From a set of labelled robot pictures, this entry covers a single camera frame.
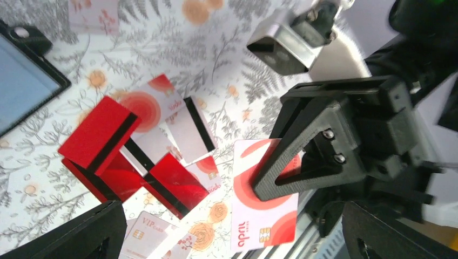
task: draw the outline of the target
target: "black magnetic stripe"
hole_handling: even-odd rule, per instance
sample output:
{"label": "black magnetic stripe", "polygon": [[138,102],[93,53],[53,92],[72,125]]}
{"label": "black magnetic stripe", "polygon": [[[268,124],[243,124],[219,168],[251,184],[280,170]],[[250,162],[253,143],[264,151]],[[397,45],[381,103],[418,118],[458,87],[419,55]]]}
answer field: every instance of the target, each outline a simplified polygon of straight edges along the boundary
{"label": "black magnetic stripe", "polygon": [[143,150],[133,141],[131,138],[129,138],[124,144],[124,147],[137,159],[138,162],[145,168],[148,172],[153,169],[154,163],[151,161],[151,159],[143,152]]}
{"label": "black magnetic stripe", "polygon": [[154,163],[151,159],[143,152],[143,150],[131,139],[127,140],[124,147],[137,159],[137,161],[145,168],[148,173],[143,179],[151,185],[162,197],[164,197],[172,206],[177,209],[183,216],[188,214],[190,210],[173,195],[162,183],[160,183],[153,175],[150,174],[150,170],[154,167]]}
{"label": "black magnetic stripe", "polygon": [[73,166],[76,167],[76,169],[78,171],[80,171],[84,177],[86,177],[89,182],[94,185],[94,187],[99,190],[103,196],[105,196],[105,198],[109,201],[120,201],[121,199],[116,195],[116,193],[113,192],[113,190],[111,190],[110,187],[108,187],[108,185],[106,185],[106,183],[100,179],[98,176],[96,176],[92,171],[88,171],[86,169],[84,169],[83,167],[71,162],[73,164]]}
{"label": "black magnetic stripe", "polygon": [[127,118],[123,121],[120,127],[114,132],[113,136],[108,140],[105,146],[100,150],[96,157],[87,167],[89,172],[95,172],[100,165],[105,161],[106,157],[113,151],[116,145],[119,143],[121,138],[127,133],[132,124],[137,120],[137,116],[130,113]]}
{"label": "black magnetic stripe", "polygon": [[185,98],[184,100],[187,110],[189,111],[191,118],[194,121],[197,130],[199,131],[200,137],[204,141],[207,151],[213,151],[216,147],[214,146],[213,141],[210,138],[207,129],[205,128],[205,124],[202,121],[202,118],[199,116],[197,108],[194,106],[194,102],[192,101],[191,97]]}

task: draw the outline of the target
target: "card printed with red circles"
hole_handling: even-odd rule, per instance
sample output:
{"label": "card printed with red circles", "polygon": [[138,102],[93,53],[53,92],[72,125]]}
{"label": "card printed with red circles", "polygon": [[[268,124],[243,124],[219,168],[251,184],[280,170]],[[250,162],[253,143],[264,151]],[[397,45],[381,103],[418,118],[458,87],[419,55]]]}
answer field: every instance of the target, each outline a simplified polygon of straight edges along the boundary
{"label": "card printed with red circles", "polygon": [[[239,140],[234,143],[234,196],[232,200],[231,250],[234,253],[294,241],[299,195],[260,201],[250,182],[280,139]],[[298,174],[298,154],[280,178]]]}
{"label": "card printed with red circles", "polygon": [[188,170],[188,172],[190,172],[209,193],[221,188],[221,175],[218,172],[212,156],[208,156],[187,166],[186,170]]}
{"label": "card printed with red circles", "polygon": [[119,103],[142,120],[131,136],[133,140],[137,140],[186,107],[183,98],[164,74],[126,94]]}

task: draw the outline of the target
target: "metal screw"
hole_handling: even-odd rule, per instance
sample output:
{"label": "metal screw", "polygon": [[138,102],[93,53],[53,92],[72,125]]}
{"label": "metal screw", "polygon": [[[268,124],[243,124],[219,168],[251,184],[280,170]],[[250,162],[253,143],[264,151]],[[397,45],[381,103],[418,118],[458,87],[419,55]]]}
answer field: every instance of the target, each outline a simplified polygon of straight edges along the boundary
{"label": "metal screw", "polygon": [[337,34],[335,34],[334,31],[331,31],[331,34],[329,34],[329,40],[333,41],[337,38]]}
{"label": "metal screw", "polygon": [[17,36],[19,36],[19,37],[21,37],[23,39],[29,37],[29,32],[26,29],[22,28],[22,27],[16,27],[16,28],[14,28],[14,31],[17,34]]}
{"label": "metal screw", "polygon": [[318,18],[318,12],[315,9],[312,9],[310,12],[307,13],[307,20],[310,22],[315,21]]}
{"label": "metal screw", "polygon": [[342,154],[334,155],[334,160],[336,160],[337,163],[344,163],[345,156],[343,156]]}
{"label": "metal screw", "polygon": [[331,139],[334,137],[334,132],[331,129],[327,129],[323,131],[323,136],[325,136],[327,139]]}

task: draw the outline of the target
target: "fern pattern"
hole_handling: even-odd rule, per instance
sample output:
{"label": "fern pattern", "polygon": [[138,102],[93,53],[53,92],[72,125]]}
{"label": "fern pattern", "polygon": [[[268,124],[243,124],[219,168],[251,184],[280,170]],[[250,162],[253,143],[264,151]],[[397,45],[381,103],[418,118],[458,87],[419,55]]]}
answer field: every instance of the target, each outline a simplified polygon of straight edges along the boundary
{"label": "fern pattern", "polygon": [[[119,0],[120,29],[110,36],[72,32],[68,1],[0,1],[1,19],[34,24],[49,37],[47,60],[73,84],[0,138],[0,255],[99,204],[57,150],[103,96],[119,100],[165,73],[183,97],[196,97],[219,147],[221,188],[181,222],[142,189],[124,203],[128,219],[146,210],[191,228],[207,221],[213,204],[231,207],[234,142],[268,137],[279,97],[309,80],[279,76],[245,48],[263,18],[299,0],[199,0],[194,9],[184,8],[188,0]],[[191,22],[197,18],[202,25]],[[215,225],[212,245],[189,258],[231,258],[230,229],[231,220]]]}
{"label": "fern pattern", "polygon": [[[172,8],[170,0],[163,0],[162,3],[164,7],[168,9]],[[119,20],[127,24],[131,23],[130,17],[136,21],[149,19],[149,14],[147,11],[148,6],[154,10],[154,13],[157,16],[161,16],[158,0],[119,0],[118,6]]]}
{"label": "fern pattern", "polygon": [[244,87],[249,104],[286,88],[284,77],[275,73],[261,61],[254,59],[254,55],[247,50],[244,53],[247,58],[242,61],[245,70],[241,74],[246,79]]}

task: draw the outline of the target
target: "red card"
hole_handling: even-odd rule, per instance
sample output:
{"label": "red card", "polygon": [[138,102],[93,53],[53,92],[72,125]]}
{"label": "red card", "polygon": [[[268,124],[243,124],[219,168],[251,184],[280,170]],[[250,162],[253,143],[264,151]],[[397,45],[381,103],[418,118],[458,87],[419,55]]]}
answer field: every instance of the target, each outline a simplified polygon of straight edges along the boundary
{"label": "red card", "polygon": [[144,179],[148,183],[144,187],[148,191],[154,188],[151,194],[169,210],[177,211],[176,216],[179,219],[186,216],[208,195],[208,191],[200,182],[171,154],[165,155]]}

